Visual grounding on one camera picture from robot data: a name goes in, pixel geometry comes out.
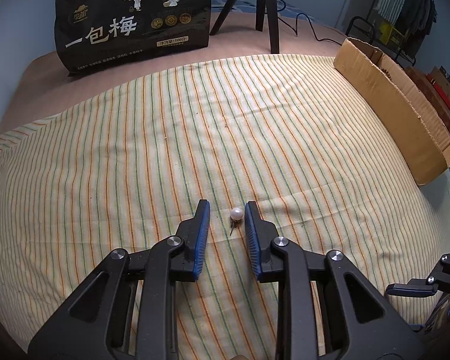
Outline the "white pearl earring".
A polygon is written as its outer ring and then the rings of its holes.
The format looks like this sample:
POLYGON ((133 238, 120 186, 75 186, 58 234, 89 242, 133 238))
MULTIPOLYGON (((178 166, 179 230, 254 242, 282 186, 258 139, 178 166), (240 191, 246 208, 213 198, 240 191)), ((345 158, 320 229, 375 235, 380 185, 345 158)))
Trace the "white pearl earring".
POLYGON ((230 216, 230 224, 231 224, 230 236, 232 236, 234 230, 236 228, 239 228, 242 223, 242 220, 245 216, 244 209, 242 207, 238 207, 238 206, 233 207, 230 210, 229 216, 230 216))

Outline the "yellow striped cloth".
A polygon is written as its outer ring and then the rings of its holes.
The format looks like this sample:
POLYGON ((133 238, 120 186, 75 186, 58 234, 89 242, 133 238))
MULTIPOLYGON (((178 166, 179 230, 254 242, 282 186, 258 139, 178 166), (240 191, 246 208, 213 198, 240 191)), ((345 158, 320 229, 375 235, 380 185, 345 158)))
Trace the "yellow striped cloth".
POLYGON ((342 250, 379 290, 450 252, 450 173, 419 187, 330 57, 193 63, 108 85, 0 135, 0 321, 26 348, 113 249, 211 206, 204 270, 178 287, 183 359, 270 359, 277 289, 230 211, 255 201, 303 248, 342 250))

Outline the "cardboard box tray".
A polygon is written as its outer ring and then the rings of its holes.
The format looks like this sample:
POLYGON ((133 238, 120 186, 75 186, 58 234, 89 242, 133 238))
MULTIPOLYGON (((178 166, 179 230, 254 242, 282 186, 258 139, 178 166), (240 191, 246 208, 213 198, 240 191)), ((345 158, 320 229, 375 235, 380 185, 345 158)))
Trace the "cardboard box tray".
POLYGON ((381 49, 348 37, 334 59, 387 128, 419 186, 450 168, 450 133, 413 80, 381 49))

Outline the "wooden red box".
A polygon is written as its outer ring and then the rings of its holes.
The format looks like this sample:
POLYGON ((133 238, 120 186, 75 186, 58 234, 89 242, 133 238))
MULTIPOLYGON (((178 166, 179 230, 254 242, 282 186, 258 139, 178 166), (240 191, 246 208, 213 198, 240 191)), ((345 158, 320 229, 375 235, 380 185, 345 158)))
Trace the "wooden red box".
POLYGON ((450 75, 443 67, 434 67, 425 74, 417 67, 409 66, 405 72, 432 104, 450 132, 450 75))

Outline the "black snack bag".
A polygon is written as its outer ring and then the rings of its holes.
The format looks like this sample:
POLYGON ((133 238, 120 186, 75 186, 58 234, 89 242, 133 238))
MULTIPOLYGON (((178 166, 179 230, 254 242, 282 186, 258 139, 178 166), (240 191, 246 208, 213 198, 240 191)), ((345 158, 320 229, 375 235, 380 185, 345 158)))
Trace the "black snack bag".
POLYGON ((211 0, 55 0, 57 55, 71 75, 205 48, 211 0))

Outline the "yellow crate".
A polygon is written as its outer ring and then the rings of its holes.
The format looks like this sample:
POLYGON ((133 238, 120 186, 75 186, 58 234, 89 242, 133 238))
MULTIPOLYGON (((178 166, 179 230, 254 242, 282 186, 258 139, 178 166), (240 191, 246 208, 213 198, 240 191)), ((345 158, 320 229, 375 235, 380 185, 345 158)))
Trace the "yellow crate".
POLYGON ((398 48, 404 42, 405 37, 387 20, 380 23, 379 32, 379 41, 387 47, 398 48))

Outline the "black clothes rack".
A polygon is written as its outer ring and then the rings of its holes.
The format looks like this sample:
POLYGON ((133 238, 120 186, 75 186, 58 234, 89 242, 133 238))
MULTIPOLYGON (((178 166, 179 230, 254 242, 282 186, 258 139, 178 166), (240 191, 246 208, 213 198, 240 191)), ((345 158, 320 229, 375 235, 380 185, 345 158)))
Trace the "black clothes rack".
POLYGON ((353 16, 345 30, 382 50, 394 61, 416 65, 416 55, 437 22, 433 0, 372 0, 365 16, 353 16))

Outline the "dark hanging clothes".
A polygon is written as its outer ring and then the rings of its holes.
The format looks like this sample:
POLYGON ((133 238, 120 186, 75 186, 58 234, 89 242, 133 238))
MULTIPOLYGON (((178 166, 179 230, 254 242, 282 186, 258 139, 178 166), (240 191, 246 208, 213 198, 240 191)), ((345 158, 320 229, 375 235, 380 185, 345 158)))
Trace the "dark hanging clothes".
POLYGON ((406 0, 407 38, 412 38, 427 26, 433 0, 406 0))

